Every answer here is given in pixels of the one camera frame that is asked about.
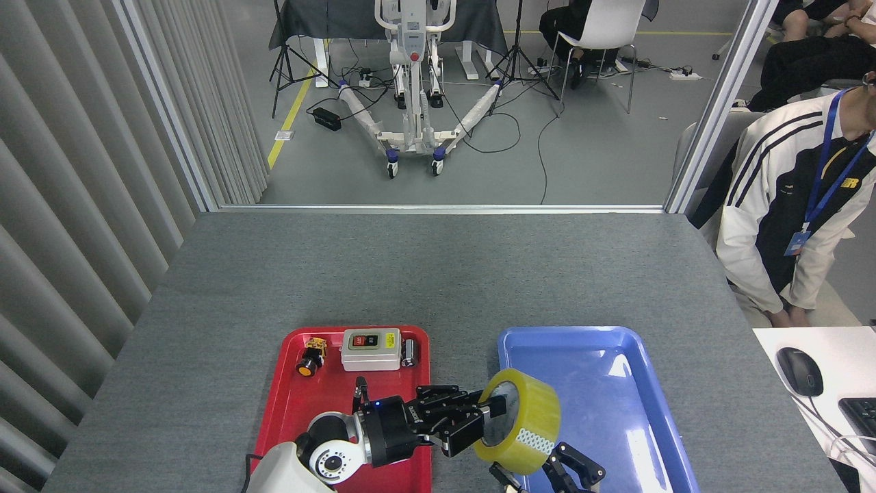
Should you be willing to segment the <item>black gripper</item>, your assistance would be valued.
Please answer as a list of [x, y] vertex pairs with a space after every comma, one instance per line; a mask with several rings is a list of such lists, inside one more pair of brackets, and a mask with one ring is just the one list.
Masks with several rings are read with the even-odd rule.
[[[446, 457], [454, 457], [485, 436], [484, 411], [491, 417], [508, 412], [506, 397], [490, 396], [485, 390], [465, 391], [457, 385], [416, 387], [414, 411], [425, 420], [425, 439], [408, 421], [406, 402], [401, 396], [364, 403], [360, 418], [370, 448], [370, 465], [375, 468], [412, 458], [419, 446], [434, 446]], [[440, 415], [441, 412], [463, 412]], [[514, 474], [492, 463], [490, 474], [506, 493], [526, 493]], [[605, 468], [560, 441], [542, 465], [554, 492], [600, 492]]]

